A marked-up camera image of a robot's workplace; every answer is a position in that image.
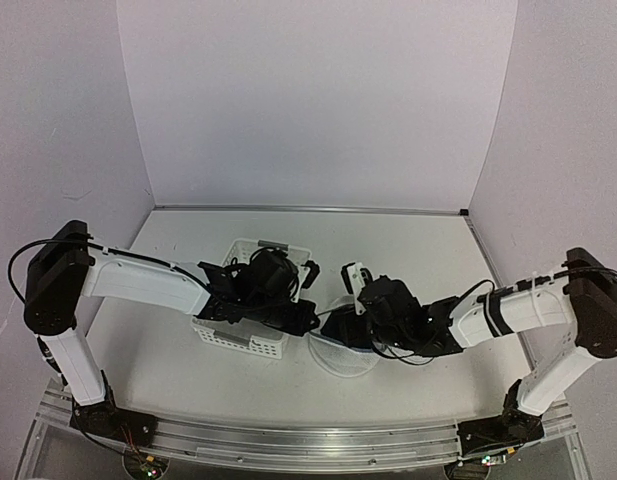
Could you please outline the white mesh laundry bag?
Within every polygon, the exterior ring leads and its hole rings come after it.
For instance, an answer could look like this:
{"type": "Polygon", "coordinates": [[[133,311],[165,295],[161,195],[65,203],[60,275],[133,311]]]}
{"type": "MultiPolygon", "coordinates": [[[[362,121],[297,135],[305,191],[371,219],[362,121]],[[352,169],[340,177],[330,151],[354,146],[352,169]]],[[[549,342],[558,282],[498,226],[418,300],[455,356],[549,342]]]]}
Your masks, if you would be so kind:
{"type": "Polygon", "coordinates": [[[367,374],[379,363],[372,350],[349,349],[314,330],[308,335],[308,350],[324,371],[340,378],[356,378],[367,374]]]}

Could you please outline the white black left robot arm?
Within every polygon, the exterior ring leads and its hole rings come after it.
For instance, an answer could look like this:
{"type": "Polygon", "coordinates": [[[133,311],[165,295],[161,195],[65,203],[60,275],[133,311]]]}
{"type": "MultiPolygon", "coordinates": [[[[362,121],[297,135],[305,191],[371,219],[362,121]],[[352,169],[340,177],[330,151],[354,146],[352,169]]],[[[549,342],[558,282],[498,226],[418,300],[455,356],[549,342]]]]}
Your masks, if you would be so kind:
{"type": "Polygon", "coordinates": [[[265,243],[225,264],[182,263],[103,245],[81,220],[19,247],[6,267],[24,324],[102,437],[123,422],[80,324],[83,302],[116,299],[229,325],[249,320],[302,337],[319,324],[315,303],[303,296],[319,274],[305,249],[265,243]]]}

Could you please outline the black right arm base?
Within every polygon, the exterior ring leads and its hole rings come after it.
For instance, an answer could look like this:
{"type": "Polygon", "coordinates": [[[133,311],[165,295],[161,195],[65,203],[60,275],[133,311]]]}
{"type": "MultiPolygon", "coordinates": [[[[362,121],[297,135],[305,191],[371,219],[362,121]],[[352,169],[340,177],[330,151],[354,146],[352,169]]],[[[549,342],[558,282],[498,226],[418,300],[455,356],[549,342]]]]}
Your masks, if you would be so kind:
{"type": "Polygon", "coordinates": [[[517,380],[510,387],[499,415],[458,424],[457,435],[462,458],[522,447],[544,437],[542,416],[530,415],[518,408],[517,394],[520,385],[521,380],[517,380]]]}

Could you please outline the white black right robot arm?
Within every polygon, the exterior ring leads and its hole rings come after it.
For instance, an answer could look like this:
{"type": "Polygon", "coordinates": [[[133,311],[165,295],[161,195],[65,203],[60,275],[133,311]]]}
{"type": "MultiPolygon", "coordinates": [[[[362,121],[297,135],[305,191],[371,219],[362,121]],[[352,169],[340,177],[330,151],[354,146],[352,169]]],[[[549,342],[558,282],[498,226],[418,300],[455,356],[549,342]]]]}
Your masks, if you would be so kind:
{"type": "Polygon", "coordinates": [[[377,278],[361,263],[343,267],[352,296],[329,312],[321,336],[350,350],[413,362],[459,355],[483,343],[527,331],[560,327],[562,339],[507,394],[491,433],[512,443],[565,390],[602,360],[617,357],[617,271],[583,248],[567,251],[561,266],[511,285],[481,292],[477,282],[459,296],[422,304],[406,284],[377,278]]]}

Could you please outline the white perforated plastic basket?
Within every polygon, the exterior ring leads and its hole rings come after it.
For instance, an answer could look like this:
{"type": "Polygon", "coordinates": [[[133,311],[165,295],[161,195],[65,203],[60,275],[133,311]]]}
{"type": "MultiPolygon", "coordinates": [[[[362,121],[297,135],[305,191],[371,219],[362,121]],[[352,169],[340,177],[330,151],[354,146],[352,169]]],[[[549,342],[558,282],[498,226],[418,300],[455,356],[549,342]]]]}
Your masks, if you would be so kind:
{"type": "Polygon", "coordinates": [[[302,297],[319,273],[306,248],[237,239],[209,275],[217,295],[191,328],[207,344],[280,359],[289,337],[320,325],[316,303],[302,297]]]}

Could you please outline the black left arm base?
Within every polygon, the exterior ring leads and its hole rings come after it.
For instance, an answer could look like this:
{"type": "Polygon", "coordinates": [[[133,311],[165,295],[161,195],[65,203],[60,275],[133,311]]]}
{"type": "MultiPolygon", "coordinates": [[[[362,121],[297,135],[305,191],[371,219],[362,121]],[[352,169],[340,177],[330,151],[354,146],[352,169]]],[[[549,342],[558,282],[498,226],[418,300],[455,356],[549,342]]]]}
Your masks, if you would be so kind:
{"type": "Polygon", "coordinates": [[[88,435],[125,442],[136,447],[149,447],[156,433],[157,417],[119,407],[105,373],[101,374],[103,400],[82,404],[73,399],[70,426],[88,435]]]}

